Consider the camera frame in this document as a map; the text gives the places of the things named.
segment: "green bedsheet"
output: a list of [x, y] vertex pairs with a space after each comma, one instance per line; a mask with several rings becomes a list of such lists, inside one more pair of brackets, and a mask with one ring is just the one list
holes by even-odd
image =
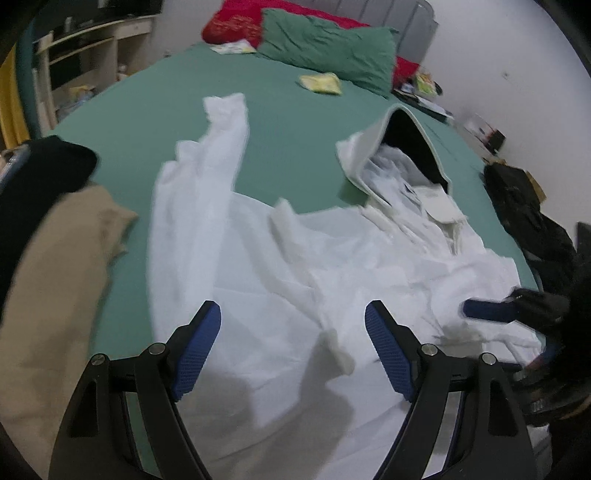
[[[253, 55], [218, 55], [198, 44], [117, 83], [58, 125], [57, 135], [99, 154], [93, 179], [139, 214], [128, 252], [113, 266], [90, 353], [136, 355], [152, 341], [145, 280], [152, 188], [162, 163], [174, 158], [176, 141], [198, 140], [206, 132], [203, 97], [246, 96], [251, 134], [237, 192], [269, 205], [284, 197], [300, 213], [365, 201], [345, 179], [335, 142], [375, 122], [396, 100], [350, 82], [343, 82], [342, 96], [311, 93], [297, 84], [304, 72]], [[451, 128], [414, 113], [474, 230], [487, 247], [515, 259], [522, 284], [535, 287], [482, 187], [482, 161]]]

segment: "wooden cabinet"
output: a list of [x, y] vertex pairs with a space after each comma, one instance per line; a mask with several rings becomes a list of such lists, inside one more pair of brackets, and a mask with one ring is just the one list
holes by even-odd
[[[33, 68], [37, 114], [41, 133], [56, 127], [58, 110], [70, 101], [70, 92], [87, 86], [95, 94], [107, 89], [118, 78], [118, 66], [133, 74], [147, 67], [147, 50], [155, 15], [94, 25], [62, 38], [53, 32], [37, 43], [37, 67]], [[52, 73], [59, 65], [74, 61], [76, 74], [52, 85]]]

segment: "dresser drawer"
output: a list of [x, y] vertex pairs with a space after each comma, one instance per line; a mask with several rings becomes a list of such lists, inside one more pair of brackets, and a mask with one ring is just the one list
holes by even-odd
[[152, 19], [142, 18], [140, 20], [129, 20], [115, 28], [115, 38], [118, 40], [135, 35], [150, 33], [152, 30]]

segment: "blue gripper pad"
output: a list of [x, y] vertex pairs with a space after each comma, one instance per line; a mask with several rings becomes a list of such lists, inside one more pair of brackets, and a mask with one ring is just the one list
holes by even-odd
[[371, 304], [365, 309], [365, 328], [386, 370], [392, 388], [404, 395], [406, 400], [411, 401], [414, 396], [414, 387], [411, 381], [410, 362], [394, 335], [386, 327], [382, 316]]
[[222, 312], [217, 303], [212, 302], [211, 308], [195, 330], [176, 366], [176, 377], [173, 382], [172, 394], [174, 401], [179, 401], [185, 393], [195, 386], [203, 364], [212, 349], [220, 327]]
[[511, 301], [487, 301], [468, 299], [462, 305], [468, 318], [509, 323], [517, 318], [517, 308]]

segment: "metal screw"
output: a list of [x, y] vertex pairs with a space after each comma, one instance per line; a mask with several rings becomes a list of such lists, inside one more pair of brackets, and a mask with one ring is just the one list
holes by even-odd
[[496, 363], [496, 357], [492, 353], [483, 353], [482, 361], [487, 365], [494, 365]]
[[94, 365], [95, 367], [97, 365], [104, 363], [104, 361], [105, 361], [105, 356], [102, 353], [97, 353], [96, 355], [93, 355], [90, 359], [90, 363], [92, 365]]
[[439, 351], [437, 349], [437, 347], [435, 345], [433, 345], [432, 343], [425, 343], [424, 345], [421, 345], [421, 351], [428, 356], [433, 356], [433, 355], [437, 355], [437, 352]]
[[148, 352], [152, 355], [160, 355], [162, 352], [166, 350], [166, 345], [163, 343], [153, 343], [148, 347]]

